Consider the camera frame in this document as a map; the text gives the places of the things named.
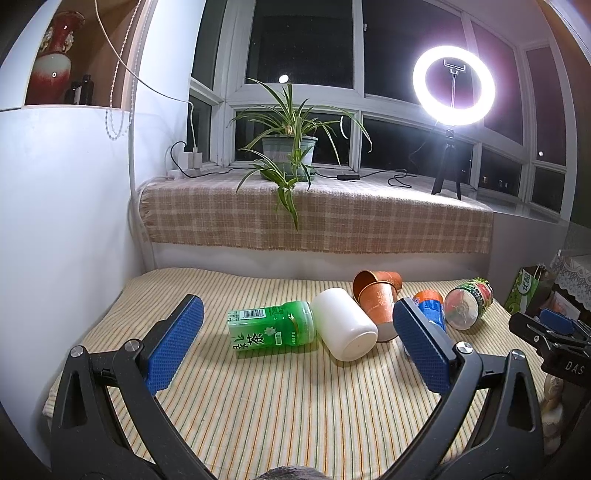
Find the green tea bottle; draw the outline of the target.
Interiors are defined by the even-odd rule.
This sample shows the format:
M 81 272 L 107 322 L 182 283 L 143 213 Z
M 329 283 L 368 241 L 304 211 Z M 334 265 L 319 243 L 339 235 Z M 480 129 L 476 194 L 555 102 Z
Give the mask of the green tea bottle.
M 311 307 L 305 301 L 232 310 L 226 315 L 230 345 L 236 352 L 301 347 L 317 337 Z

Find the white plastic cup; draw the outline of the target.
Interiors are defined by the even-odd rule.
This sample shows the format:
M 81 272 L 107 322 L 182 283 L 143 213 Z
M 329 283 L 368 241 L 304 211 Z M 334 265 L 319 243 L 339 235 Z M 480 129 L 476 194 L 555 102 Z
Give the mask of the white plastic cup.
M 318 335 L 339 361 L 356 361 L 377 344 L 377 326 L 345 289 L 322 291 L 311 301 L 311 313 Z

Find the spider plant in pot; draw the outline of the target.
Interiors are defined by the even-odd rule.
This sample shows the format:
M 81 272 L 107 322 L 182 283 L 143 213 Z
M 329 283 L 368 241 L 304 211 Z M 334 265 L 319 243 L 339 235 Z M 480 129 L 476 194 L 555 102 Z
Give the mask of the spider plant in pot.
M 290 215 L 294 227 L 300 226 L 294 189 L 298 183 L 311 186 L 315 169 L 312 166 L 317 133 L 322 131 L 329 140 L 335 159 L 341 159 L 335 145 L 335 137 L 348 137 L 344 120 L 349 119 L 360 129 L 363 137 L 370 140 L 370 134 L 362 122 L 348 110 L 329 105 L 311 105 L 308 100 L 297 103 L 294 100 L 294 85 L 287 82 L 274 89 L 270 84 L 256 78 L 249 81 L 259 85 L 273 98 L 273 105 L 265 109 L 256 106 L 239 112 L 233 122 L 245 120 L 263 125 L 264 129 L 242 147 L 252 154 L 249 170 L 238 183 L 238 187 L 253 175 L 259 175 L 276 185 L 277 203 Z

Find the striped yellow table cloth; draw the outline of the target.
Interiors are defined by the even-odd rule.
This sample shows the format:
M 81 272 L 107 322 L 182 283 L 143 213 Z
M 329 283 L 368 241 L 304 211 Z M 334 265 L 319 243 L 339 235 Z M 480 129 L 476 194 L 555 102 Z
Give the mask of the striped yellow table cloth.
M 232 349 L 225 316 L 238 307 L 308 300 L 324 281 L 247 278 L 166 268 L 127 283 L 51 387 L 51 467 L 59 479 L 252 479 L 309 467 L 332 479 L 377 479 L 399 466 L 439 409 L 398 340 L 352 362 L 322 341 Z M 121 391 L 124 343 L 185 296 L 204 323 L 169 387 Z

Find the front orange paper cup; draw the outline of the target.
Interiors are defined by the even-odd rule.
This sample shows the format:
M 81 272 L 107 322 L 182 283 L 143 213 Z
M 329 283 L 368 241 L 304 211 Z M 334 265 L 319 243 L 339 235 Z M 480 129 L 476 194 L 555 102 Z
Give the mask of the front orange paper cup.
M 398 292 L 388 282 L 374 282 L 361 291 L 359 303 L 378 328 L 378 341 L 389 342 L 398 336 L 394 328 L 394 304 L 398 301 Z

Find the green tissue box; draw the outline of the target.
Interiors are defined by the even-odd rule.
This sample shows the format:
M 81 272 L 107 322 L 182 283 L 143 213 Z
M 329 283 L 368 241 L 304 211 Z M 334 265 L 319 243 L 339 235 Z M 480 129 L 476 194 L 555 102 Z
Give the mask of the green tissue box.
M 523 267 L 518 272 L 504 304 L 510 314 L 535 316 L 548 300 L 556 275 L 545 265 Z

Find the orange paper cup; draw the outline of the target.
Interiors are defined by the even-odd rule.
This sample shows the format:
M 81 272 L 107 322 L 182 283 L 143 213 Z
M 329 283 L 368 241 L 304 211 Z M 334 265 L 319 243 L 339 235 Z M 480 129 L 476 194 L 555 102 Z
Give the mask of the orange paper cup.
M 394 304 L 398 301 L 398 292 L 388 282 L 374 282 L 361 291 L 359 303 L 378 328 L 378 341 L 389 342 L 398 336 L 394 328 Z
M 359 300 L 363 288 L 376 282 L 389 283 L 397 292 L 400 292 L 403 287 L 402 276 L 396 271 L 363 270 L 356 274 L 353 279 L 353 297 L 356 300 Z

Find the red white ceramic vase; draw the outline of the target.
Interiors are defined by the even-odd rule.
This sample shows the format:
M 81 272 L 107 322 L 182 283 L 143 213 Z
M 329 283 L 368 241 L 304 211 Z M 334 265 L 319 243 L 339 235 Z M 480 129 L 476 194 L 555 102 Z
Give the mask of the red white ceramic vase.
M 26 104 L 59 103 L 69 85 L 71 60 L 68 52 L 74 33 L 85 23 L 78 11 L 68 10 L 54 15 L 46 30 L 29 80 Z

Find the white power strip with chargers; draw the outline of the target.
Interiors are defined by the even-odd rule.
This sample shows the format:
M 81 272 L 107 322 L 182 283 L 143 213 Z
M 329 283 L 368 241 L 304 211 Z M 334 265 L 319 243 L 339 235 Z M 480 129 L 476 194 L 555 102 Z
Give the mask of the white power strip with chargers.
M 177 141 L 168 150 L 171 163 L 171 168 L 167 171 L 169 179 L 192 179 L 201 175 L 204 156 L 196 148 L 190 151 L 184 150 L 185 146 L 184 141 Z

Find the plaid beige sill cloth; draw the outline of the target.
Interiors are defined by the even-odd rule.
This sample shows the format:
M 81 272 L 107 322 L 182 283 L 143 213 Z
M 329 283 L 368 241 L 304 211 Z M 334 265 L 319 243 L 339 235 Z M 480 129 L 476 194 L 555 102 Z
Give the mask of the plaid beige sill cloth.
M 294 188 L 297 215 L 280 204 L 276 184 L 238 172 L 162 181 L 140 195 L 154 243 L 335 254 L 487 254 L 494 213 L 450 191 L 433 196 L 385 178 L 315 179 Z

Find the rear orange paper cup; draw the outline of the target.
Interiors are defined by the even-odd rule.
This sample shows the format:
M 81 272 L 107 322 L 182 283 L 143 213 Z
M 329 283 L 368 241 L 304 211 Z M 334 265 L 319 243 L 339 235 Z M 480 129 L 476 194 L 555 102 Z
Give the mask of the rear orange paper cup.
M 363 288 L 376 282 L 389 283 L 397 292 L 400 292 L 403 287 L 402 276 L 396 271 L 363 270 L 356 274 L 353 279 L 353 297 L 356 300 L 359 300 Z

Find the small dark bottle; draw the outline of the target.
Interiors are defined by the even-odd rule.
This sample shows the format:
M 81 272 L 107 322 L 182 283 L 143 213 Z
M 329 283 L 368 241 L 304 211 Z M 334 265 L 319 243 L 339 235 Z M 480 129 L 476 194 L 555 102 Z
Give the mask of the small dark bottle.
M 90 74 L 85 74 L 81 81 L 73 81 L 64 95 L 64 103 L 71 105 L 91 105 L 94 82 Z

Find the green red snack cup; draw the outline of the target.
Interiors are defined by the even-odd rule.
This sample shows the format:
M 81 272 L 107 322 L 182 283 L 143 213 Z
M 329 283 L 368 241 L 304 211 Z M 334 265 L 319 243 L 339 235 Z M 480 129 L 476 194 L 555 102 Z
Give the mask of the green red snack cup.
M 477 277 L 451 290 L 444 301 L 446 322 L 456 330 L 474 327 L 493 303 L 493 288 L 488 280 Z

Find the blue orange drink bottle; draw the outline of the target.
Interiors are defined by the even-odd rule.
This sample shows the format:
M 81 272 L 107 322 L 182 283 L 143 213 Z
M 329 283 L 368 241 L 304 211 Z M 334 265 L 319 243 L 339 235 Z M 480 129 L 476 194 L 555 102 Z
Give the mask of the blue orange drink bottle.
M 413 300 L 418 309 L 427 320 L 446 332 L 444 318 L 444 299 L 442 295 L 433 289 L 419 291 L 413 297 L 405 297 L 405 300 Z

